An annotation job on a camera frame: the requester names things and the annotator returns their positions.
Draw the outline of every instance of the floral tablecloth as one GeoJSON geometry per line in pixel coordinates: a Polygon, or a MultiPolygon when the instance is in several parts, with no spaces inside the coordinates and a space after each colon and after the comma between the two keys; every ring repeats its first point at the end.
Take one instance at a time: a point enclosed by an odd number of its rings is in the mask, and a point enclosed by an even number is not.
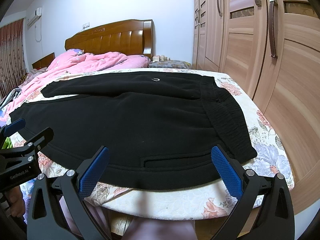
{"type": "MultiPolygon", "coordinates": [[[[262,176],[273,177],[276,173],[281,172],[289,189],[294,187],[292,171],[278,135],[253,101],[227,74],[189,69],[144,68],[106,70],[75,75],[65,73],[55,81],[87,75],[134,71],[182,72],[215,77],[217,85],[227,89],[241,106],[251,143],[258,153],[256,158],[244,163],[243,167],[251,168],[262,176]]],[[[44,98],[40,90],[35,91],[23,102],[67,97],[44,98]]],[[[25,142],[19,133],[12,135],[11,140],[14,147],[22,146],[25,142]]],[[[62,176],[67,171],[41,152],[39,152],[39,165],[41,171],[48,177],[62,176]]],[[[227,216],[237,201],[236,198],[230,196],[221,179],[197,187],[166,191],[137,190],[99,182],[86,200],[93,205],[102,205],[119,212],[164,220],[198,220],[227,216]]],[[[254,207],[260,206],[261,203],[262,196],[258,196],[254,207]]]]}

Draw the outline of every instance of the floral curtain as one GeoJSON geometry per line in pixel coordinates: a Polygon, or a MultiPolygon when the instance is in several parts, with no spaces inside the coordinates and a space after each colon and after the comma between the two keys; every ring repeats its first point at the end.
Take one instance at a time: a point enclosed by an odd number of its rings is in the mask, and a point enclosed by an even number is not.
{"type": "Polygon", "coordinates": [[[0,28],[0,98],[20,85],[26,72],[22,33],[23,19],[0,28]]]}

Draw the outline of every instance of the pink bedding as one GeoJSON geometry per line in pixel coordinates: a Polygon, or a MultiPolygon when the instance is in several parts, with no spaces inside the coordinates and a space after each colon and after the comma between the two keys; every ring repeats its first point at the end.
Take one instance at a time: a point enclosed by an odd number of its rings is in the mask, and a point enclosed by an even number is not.
{"type": "Polygon", "coordinates": [[[126,56],[119,52],[108,52],[100,55],[91,53],[78,55],[74,50],[68,50],[56,57],[45,73],[36,76],[22,87],[20,96],[7,105],[5,115],[0,117],[0,120],[6,122],[8,115],[26,97],[64,73],[78,74],[105,69],[144,68],[148,67],[149,62],[149,58],[141,55],[126,56]]]}

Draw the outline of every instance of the wardrobe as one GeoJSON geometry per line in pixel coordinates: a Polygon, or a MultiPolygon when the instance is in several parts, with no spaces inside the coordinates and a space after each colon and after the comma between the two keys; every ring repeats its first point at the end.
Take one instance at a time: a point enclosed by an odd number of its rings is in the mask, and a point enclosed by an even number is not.
{"type": "Polygon", "coordinates": [[[287,152],[295,213],[320,198],[320,19],[308,0],[195,0],[193,68],[227,73],[287,152]]]}

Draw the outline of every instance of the blue gripper pad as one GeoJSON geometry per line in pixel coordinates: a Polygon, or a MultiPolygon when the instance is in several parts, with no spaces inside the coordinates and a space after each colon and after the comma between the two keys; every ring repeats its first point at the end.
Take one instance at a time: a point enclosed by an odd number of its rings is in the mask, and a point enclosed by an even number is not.
{"type": "Polygon", "coordinates": [[[4,137],[10,137],[11,135],[16,133],[17,131],[23,129],[25,126],[26,126],[26,121],[24,119],[20,118],[19,120],[4,127],[3,135],[4,135],[4,137]]]}
{"type": "Polygon", "coordinates": [[[239,200],[243,194],[242,181],[217,146],[212,147],[211,160],[231,196],[239,200]]]}
{"type": "Polygon", "coordinates": [[[89,197],[109,164],[110,154],[107,147],[103,147],[91,165],[79,179],[78,196],[81,200],[89,197]]]}

